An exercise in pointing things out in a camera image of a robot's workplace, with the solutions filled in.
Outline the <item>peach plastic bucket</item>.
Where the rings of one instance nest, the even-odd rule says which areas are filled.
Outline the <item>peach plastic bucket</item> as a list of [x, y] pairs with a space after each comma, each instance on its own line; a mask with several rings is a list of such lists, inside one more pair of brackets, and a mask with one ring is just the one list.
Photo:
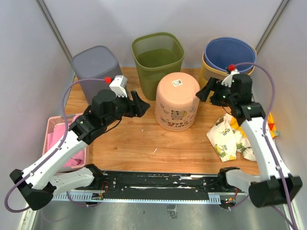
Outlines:
[[156, 92], [155, 119], [171, 131], [183, 131], [193, 125], [199, 106], [196, 93], [200, 91], [197, 80], [184, 72], [164, 76]]

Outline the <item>grey mesh waste bin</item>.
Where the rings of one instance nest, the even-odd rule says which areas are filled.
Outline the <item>grey mesh waste bin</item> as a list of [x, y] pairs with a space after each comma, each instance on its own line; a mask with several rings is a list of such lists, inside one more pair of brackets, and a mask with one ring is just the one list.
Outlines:
[[109, 84], [102, 79], [110, 77], [113, 80], [122, 75], [117, 58], [106, 46], [94, 46], [75, 55], [71, 65], [77, 79], [85, 79], [80, 85], [88, 104], [100, 90], [109, 89]]

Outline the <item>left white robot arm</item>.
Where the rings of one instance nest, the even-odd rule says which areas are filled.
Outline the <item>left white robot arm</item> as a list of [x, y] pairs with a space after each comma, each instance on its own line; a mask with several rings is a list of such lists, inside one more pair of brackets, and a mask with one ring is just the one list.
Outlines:
[[39, 210], [53, 197], [72, 189], [98, 189], [103, 183], [103, 173], [94, 164], [58, 175], [58, 170], [79, 151], [109, 131], [107, 128], [122, 117], [142, 117], [150, 108], [136, 91], [132, 97], [117, 96], [112, 90], [101, 90], [92, 103], [78, 116], [55, 144], [39, 160], [24, 170], [10, 173], [14, 187], [18, 188], [29, 208]]

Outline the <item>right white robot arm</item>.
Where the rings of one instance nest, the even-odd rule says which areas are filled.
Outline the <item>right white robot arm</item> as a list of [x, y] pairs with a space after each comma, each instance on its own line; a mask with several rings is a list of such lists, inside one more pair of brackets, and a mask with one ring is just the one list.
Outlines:
[[238, 188], [249, 195], [255, 207], [291, 204], [303, 182], [286, 167], [269, 132], [261, 104], [252, 101], [251, 77], [239, 73], [223, 81], [211, 78], [196, 96], [202, 102], [209, 100], [213, 105], [231, 109], [251, 144], [260, 171], [256, 177], [238, 167], [223, 168], [218, 173], [218, 188], [224, 192]]

